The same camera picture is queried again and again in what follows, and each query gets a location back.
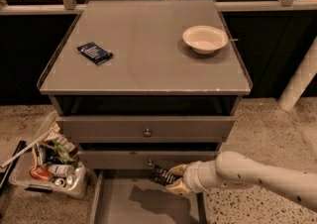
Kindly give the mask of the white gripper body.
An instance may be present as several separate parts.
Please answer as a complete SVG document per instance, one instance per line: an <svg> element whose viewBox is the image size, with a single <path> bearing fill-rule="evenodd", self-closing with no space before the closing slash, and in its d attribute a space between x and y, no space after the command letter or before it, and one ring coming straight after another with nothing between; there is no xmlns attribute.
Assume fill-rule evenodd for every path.
<svg viewBox="0 0 317 224"><path fill-rule="evenodd" d="M199 167L202 162L193 162L187 166L183 175L183 181L186 186L195 193L205 192L206 188L203 186L199 178Z"/></svg>

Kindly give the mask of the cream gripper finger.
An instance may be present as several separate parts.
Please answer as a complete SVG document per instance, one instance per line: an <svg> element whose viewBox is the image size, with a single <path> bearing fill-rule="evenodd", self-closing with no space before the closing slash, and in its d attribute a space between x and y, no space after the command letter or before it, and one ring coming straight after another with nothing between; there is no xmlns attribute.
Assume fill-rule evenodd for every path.
<svg viewBox="0 0 317 224"><path fill-rule="evenodd" d="M176 167L170 168L168 172L173 175L183 176L186 169L187 169L187 164L181 164Z"/></svg>
<svg viewBox="0 0 317 224"><path fill-rule="evenodd" d="M169 184L165 187L169 192L174 194L187 194L191 192L191 189L183 182L180 178L172 184Z"/></svg>

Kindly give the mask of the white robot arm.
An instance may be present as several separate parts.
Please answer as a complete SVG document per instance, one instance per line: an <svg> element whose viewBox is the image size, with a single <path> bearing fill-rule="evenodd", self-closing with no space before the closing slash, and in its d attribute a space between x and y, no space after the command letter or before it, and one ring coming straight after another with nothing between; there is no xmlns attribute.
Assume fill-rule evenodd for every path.
<svg viewBox="0 0 317 224"><path fill-rule="evenodd" d="M223 152L214 161L179 165L169 172L179 175L177 181L166 186L172 193L200 193L252 184L317 211L316 173L263 165L236 152Z"/></svg>

